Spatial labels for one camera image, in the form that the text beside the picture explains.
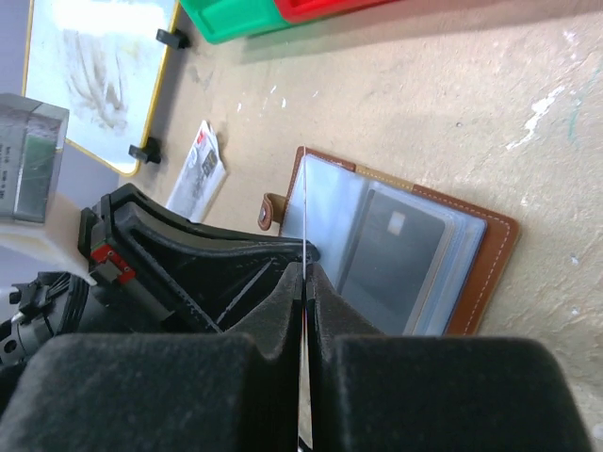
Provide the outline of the brown leather card holder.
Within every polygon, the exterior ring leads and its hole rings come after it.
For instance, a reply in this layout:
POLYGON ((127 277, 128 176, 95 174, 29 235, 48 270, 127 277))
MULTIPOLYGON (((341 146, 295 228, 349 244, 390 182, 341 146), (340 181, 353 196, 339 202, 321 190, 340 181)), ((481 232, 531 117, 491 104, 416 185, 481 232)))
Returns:
POLYGON ((476 333, 520 235, 513 218, 306 147, 258 224, 316 247, 335 291, 391 335, 476 333))

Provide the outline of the white board yellow rim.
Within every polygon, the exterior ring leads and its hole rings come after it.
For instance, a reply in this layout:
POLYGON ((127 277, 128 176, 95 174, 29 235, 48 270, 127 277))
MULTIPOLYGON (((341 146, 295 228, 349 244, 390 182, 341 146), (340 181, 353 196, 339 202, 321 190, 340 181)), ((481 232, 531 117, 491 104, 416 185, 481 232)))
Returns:
POLYGON ((66 141, 124 177, 140 163, 177 1, 32 1, 22 93, 70 112, 66 141))

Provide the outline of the grey chip card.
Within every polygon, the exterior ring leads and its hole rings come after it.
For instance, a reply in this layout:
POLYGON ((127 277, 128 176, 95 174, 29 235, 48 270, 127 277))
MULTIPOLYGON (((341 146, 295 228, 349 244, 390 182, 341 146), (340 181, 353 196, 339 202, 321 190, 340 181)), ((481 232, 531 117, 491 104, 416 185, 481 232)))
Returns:
POLYGON ((370 188, 338 292, 378 330, 408 332, 428 297, 453 229, 452 215, 431 202, 370 188))

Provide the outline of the clear plastic packet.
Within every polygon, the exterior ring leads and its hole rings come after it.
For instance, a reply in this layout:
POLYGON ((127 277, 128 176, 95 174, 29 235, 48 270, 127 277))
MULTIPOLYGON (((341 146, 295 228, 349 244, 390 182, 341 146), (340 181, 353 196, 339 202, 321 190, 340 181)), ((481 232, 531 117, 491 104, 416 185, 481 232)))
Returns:
POLYGON ((226 177, 218 136, 203 121, 169 196, 166 208, 192 222, 201 222, 226 177))

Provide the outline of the red middle plastic bin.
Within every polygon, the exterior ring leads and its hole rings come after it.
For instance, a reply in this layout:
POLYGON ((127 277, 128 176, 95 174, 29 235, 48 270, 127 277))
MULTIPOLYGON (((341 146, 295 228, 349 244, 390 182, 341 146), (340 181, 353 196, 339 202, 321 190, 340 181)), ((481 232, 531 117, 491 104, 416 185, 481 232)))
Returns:
POLYGON ((291 24, 307 23, 389 2, 390 0, 274 0, 280 14, 291 24))

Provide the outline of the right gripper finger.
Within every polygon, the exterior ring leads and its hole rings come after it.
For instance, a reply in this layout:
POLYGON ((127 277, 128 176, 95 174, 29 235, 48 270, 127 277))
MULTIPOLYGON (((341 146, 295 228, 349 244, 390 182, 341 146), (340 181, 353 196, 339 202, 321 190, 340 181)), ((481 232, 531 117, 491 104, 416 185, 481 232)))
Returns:
POLYGON ((302 268, 223 333, 47 342, 1 417, 5 451, 294 451, 302 268))
POLYGON ((589 451, 554 356, 512 337, 387 336, 307 270, 317 451, 589 451))

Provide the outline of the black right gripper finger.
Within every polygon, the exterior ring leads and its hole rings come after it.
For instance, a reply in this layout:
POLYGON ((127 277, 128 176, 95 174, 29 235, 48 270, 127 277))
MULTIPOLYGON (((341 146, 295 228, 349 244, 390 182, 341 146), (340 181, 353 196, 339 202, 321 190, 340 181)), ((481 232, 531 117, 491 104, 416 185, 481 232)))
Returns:
POLYGON ((298 238, 248 234, 173 213, 132 184, 80 214, 77 247, 93 295, 130 331, 223 332, 319 251, 298 238))

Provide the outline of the green plastic bin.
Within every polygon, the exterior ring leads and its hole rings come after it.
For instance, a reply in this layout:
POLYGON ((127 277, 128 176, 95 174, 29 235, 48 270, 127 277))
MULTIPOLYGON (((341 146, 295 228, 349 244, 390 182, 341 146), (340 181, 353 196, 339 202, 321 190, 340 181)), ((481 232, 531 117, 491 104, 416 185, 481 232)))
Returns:
POLYGON ((180 0, 206 41, 218 44, 291 26, 271 0, 180 0))

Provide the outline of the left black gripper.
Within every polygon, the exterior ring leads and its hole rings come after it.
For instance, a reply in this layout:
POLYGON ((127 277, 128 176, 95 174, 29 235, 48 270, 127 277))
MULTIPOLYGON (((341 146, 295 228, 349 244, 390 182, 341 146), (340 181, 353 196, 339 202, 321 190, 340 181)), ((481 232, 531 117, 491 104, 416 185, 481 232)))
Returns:
POLYGON ((4 297, 16 308, 1 323, 1 365, 24 363, 50 339, 73 333, 157 332, 170 311, 115 284, 90 285, 68 272, 40 272, 4 297))

